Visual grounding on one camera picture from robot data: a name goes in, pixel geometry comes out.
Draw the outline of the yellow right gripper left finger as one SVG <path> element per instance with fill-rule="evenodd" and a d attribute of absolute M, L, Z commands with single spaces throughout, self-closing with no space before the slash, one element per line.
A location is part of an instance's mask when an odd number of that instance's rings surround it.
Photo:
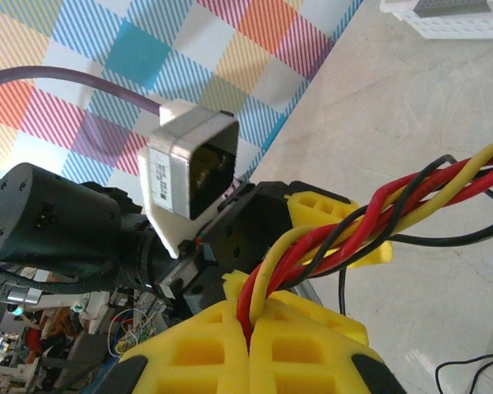
<path fill-rule="evenodd" d="M 237 298 L 247 275 L 223 276 L 225 300 L 126 351 L 96 393 L 248 393 Z"/>

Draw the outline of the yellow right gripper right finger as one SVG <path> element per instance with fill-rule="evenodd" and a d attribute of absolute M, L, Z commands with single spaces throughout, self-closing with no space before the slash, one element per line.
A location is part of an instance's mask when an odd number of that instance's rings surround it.
<path fill-rule="evenodd" d="M 266 302 L 249 347 L 252 393 L 403 393 L 362 323 L 288 291 Z"/>

